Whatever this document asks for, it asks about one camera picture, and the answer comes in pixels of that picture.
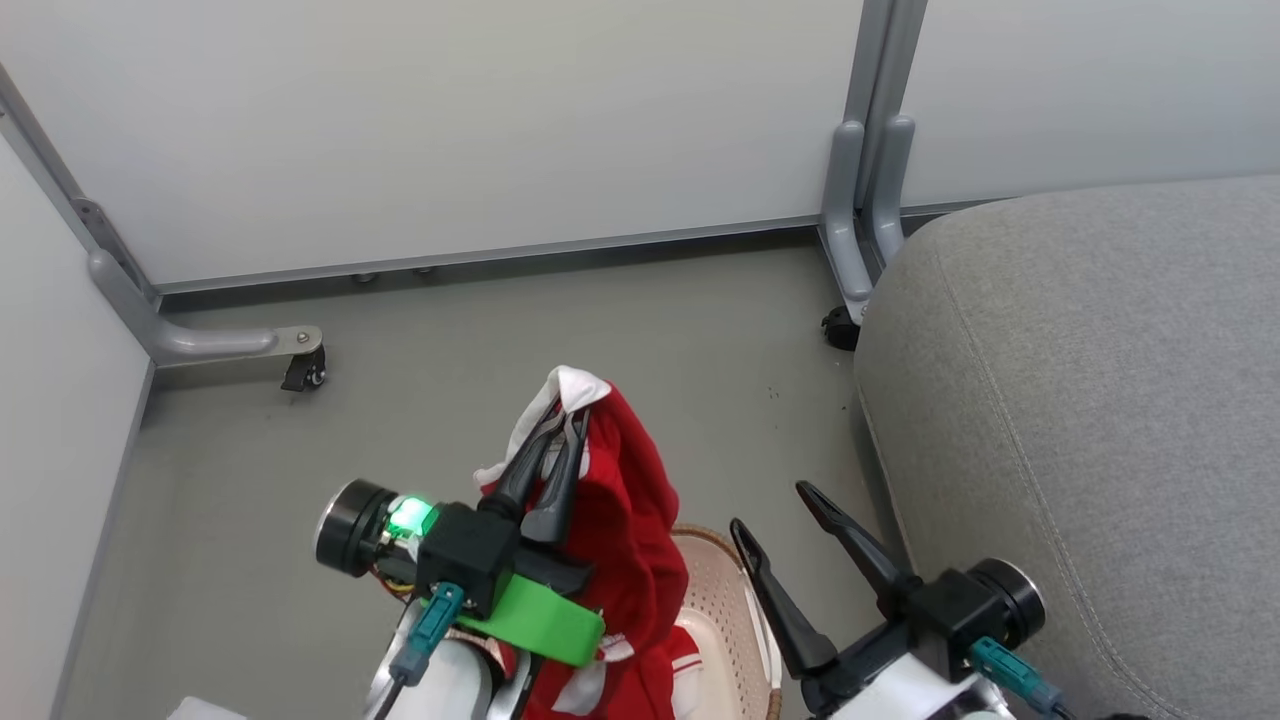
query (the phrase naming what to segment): perforated plastic basket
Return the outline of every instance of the perforated plastic basket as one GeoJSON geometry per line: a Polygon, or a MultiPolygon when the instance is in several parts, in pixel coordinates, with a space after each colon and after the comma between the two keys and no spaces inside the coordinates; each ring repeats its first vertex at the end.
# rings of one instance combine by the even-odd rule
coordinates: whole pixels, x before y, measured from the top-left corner
{"type": "Polygon", "coordinates": [[[703,657],[691,720],[778,720],[782,662],[737,552],[698,525],[676,525],[671,534],[689,566],[677,623],[703,657]]]}

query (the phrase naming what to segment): teal cable connector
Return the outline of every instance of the teal cable connector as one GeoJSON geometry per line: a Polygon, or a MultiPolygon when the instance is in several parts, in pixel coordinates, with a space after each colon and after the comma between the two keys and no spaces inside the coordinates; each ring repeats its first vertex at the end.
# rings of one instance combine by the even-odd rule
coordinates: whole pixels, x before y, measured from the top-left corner
{"type": "Polygon", "coordinates": [[[1052,717],[1062,705],[1062,691],[1046,683],[1025,660],[991,638],[973,643],[969,661],[983,678],[1027,701],[1042,717],[1052,717]]]}
{"type": "Polygon", "coordinates": [[[388,671],[399,684],[412,688],[422,680],[426,666],[431,661],[431,653],[444,639],[444,633],[449,632],[449,625],[458,619],[462,611],[462,588],[453,583],[440,583],[431,594],[431,600],[424,601],[426,609],[422,616],[413,623],[404,647],[396,653],[388,671]]]}

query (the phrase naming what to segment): green light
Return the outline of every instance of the green light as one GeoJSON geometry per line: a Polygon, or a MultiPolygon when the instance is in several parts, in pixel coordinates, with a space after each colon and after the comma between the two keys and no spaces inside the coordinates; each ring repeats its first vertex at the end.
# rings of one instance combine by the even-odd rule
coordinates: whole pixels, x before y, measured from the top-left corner
{"type": "Polygon", "coordinates": [[[387,530],[393,536],[425,536],[435,523],[435,510],[425,500],[403,496],[387,520],[387,530]]]}

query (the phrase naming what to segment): whiteboard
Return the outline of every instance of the whiteboard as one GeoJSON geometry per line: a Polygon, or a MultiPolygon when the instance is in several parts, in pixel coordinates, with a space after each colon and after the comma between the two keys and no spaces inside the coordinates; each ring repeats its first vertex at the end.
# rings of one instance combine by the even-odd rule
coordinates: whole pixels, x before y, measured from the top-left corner
{"type": "Polygon", "coordinates": [[[812,222],[860,13],[847,0],[5,0],[0,61],[164,290],[812,222]]]}
{"type": "MultiPolygon", "coordinates": [[[[10,123],[0,118],[0,123],[10,123]]],[[[0,138],[0,715],[47,717],[150,360],[0,138]]]]}
{"type": "Polygon", "coordinates": [[[902,204],[1277,172],[1277,33],[1272,0],[934,0],[902,204]]]}

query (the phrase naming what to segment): gray ottoman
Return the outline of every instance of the gray ottoman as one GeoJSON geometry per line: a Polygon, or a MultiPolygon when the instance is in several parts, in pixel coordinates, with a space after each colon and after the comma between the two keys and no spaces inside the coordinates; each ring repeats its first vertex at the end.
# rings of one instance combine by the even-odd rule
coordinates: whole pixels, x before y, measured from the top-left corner
{"type": "Polygon", "coordinates": [[[916,571],[1027,571],[1076,715],[1280,715],[1280,178],[936,220],[855,366],[916,571]]]}

